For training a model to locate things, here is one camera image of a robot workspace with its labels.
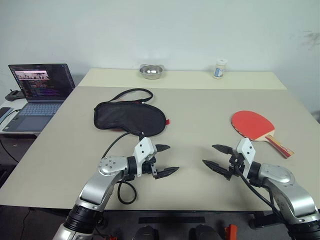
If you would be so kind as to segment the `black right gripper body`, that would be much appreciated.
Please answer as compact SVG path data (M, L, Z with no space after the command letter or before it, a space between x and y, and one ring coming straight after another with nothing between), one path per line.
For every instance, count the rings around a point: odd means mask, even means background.
M244 156L241 153L233 154L229 159L229 167L226 179L229 181L232 176L240 177L244 171Z

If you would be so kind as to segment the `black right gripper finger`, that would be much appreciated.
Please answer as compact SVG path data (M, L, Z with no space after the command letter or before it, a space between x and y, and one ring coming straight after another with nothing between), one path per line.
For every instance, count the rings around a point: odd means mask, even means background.
M214 144L212 145L212 147L221 153L224 153L226 155L232 155L232 148L230 146Z
M217 163L203 159L202 162L212 171L224 176L225 178L229 177L229 171L223 167L220 167Z

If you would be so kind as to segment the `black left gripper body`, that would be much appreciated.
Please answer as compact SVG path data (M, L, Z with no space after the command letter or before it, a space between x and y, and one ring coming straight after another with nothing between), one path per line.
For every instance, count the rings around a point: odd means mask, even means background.
M144 158L144 162L142 163L142 173L143 174L152 174L154 179L157 179L158 173L155 167L156 158L155 154L147 155Z

